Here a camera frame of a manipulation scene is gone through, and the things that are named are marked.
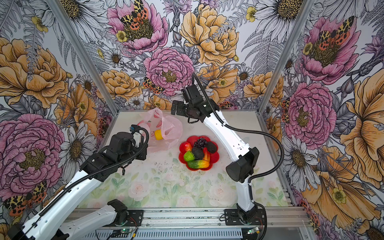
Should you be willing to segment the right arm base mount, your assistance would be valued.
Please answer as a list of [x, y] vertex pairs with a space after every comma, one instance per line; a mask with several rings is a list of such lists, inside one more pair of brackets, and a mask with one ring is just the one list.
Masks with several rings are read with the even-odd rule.
[[224, 209], [224, 220], [226, 226], [265, 226], [266, 211], [261, 208], [253, 208], [250, 211], [241, 209]]

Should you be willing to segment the yellow toy fruit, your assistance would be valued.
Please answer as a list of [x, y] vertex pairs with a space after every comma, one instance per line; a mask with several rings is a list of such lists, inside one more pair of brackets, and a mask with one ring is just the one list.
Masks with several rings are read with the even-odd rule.
[[156, 131], [154, 132], [154, 136], [155, 136], [155, 139], [156, 139], [157, 141], [160, 141], [160, 140], [163, 140], [163, 139], [164, 139], [161, 130], [156, 130]]

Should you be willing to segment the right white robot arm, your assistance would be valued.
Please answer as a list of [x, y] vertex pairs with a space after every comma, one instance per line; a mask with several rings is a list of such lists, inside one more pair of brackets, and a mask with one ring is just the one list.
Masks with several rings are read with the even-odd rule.
[[204, 123], [220, 140], [232, 162], [226, 167], [229, 177], [236, 182], [238, 217], [243, 224], [250, 224], [258, 211], [253, 200], [249, 178], [259, 157], [259, 150], [251, 148], [230, 129], [222, 111], [212, 99], [204, 99], [195, 85], [182, 89], [183, 101], [173, 101], [172, 115], [184, 116]]

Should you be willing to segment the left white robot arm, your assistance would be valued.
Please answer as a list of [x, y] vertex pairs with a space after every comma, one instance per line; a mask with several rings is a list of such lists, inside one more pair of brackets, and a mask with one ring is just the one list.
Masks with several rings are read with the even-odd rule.
[[68, 240], [62, 224], [79, 203], [118, 169], [133, 160], [144, 160], [149, 132], [132, 126], [131, 132], [112, 136], [110, 144], [92, 154], [66, 187], [37, 215], [23, 224], [15, 224], [8, 231], [11, 240]]

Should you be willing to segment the pink plastic bag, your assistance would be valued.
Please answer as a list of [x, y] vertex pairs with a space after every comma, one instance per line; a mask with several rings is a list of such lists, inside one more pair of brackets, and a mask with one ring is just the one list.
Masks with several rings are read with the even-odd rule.
[[[175, 147], [183, 134], [183, 125], [172, 115], [165, 114], [159, 108], [152, 109], [141, 115], [139, 126], [145, 128], [149, 134], [148, 152], [167, 151]], [[157, 141], [154, 136], [156, 130], [161, 130], [163, 140]]]

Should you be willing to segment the dark brown toy avocado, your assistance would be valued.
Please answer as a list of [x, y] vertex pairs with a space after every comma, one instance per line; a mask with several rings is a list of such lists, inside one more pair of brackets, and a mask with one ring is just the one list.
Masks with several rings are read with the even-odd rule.
[[202, 160], [205, 156], [204, 151], [198, 147], [192, 148], [192, 154], [194, 155], [196, 160]]

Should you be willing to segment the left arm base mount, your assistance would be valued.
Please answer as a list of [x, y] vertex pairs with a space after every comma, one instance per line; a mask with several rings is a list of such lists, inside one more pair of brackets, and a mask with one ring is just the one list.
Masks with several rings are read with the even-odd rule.
[[111, 224], [105, 227], [140, 227], [142, 225], [144, 210], [118, 211]]

